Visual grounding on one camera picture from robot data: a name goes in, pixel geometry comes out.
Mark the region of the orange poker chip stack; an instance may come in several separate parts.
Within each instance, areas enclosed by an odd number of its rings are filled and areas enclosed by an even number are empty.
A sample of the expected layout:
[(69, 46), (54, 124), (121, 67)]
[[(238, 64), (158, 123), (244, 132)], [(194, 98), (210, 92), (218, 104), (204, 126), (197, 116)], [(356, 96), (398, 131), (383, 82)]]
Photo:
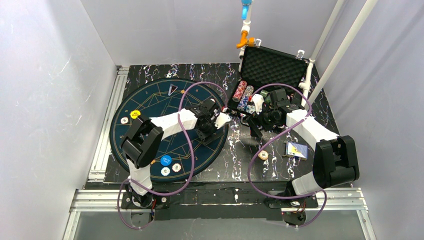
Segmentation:
[(258, 157), (259, 157), (261, 160), (266, 161), (266, 160), (268, 159), (268, 157), (269, 157), (269, 154), (268, 154), (268, 152), (267, 152), (267, 151), (262, 150), (262, 151), (260, 151), (260, 152), (259, 152)]

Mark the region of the blue small blind button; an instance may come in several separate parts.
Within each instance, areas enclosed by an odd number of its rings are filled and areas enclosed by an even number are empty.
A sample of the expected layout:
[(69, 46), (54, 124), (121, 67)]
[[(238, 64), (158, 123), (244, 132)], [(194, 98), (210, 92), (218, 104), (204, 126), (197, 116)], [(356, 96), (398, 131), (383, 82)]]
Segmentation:
[(164, 167), (169, 166), (172, 163), (172, 158), (169, 155), (163, 155), (160, 158), (160, 164)]

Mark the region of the red white poker chip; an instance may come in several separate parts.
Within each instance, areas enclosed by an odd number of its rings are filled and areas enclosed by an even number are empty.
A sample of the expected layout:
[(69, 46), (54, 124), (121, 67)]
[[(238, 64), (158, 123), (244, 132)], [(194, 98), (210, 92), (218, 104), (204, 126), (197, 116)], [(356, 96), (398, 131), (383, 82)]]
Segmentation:
[(182, 165), (180, 163), (175, 163), (171, 168), (175, 173), (178, 173), (182, 169)]

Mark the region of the light blue poker chip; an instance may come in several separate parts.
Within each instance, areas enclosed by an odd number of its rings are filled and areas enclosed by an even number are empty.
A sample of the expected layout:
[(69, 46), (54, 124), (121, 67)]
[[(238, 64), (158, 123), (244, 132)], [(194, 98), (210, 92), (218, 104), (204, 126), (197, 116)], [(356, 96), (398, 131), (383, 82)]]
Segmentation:
[(166, 177), (171, 173), (171, 170), (169, 167), (163, 167), (160, 171), (161, 175)]

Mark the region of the yellow big blind button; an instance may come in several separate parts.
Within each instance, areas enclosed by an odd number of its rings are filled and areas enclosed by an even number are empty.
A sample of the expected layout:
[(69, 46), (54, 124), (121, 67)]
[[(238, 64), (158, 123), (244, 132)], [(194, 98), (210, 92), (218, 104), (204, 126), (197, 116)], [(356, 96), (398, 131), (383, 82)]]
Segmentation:
[(139, 110), (133, 110), (133, 111), (130, 112), (130, 117), (132, 119), (136, 119), (140, 115), (141, 115), (141, 112)]

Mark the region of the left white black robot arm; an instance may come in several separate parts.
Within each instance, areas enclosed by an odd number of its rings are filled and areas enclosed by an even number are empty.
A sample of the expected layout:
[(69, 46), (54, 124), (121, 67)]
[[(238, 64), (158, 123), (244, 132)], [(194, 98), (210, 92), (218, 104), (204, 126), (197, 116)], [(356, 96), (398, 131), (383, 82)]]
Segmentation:
[(151, 162), (155, 159), (161, 142), (169, 136), (183, 133), (188, 144), (191, 169), (187, 181), (195, 171), (195, 151), (188, 132), (194, 130), (205, 145), (214, 141), (216, 132), (230, 122), (230, 116), (212, 99), (199, 105), (179, 106), (175, 113), (149, 118), (139, 115), (125, 133), (120, 148), (129, 166), (131, 193), (136, 197), (160, 195), (153, 190)]

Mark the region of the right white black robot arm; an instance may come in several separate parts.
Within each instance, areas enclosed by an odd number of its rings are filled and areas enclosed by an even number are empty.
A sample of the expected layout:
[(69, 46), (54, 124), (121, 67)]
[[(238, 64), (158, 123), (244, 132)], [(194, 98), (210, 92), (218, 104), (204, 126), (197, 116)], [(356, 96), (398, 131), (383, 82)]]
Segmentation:
[(276, 199), (306, 197), (317, 191), (356, 181), (360, 176), (355, 141), (349, 135), (340, 136), (321, 125), (300, 104), (291, 103), (283, 88), (263, 97), (250, 98), (254, 112), (247, 117), (252, 137), (261, 138), (262, 131), (286, 127), (295, 131), (314, 151), (312, 171), (290, 180)]

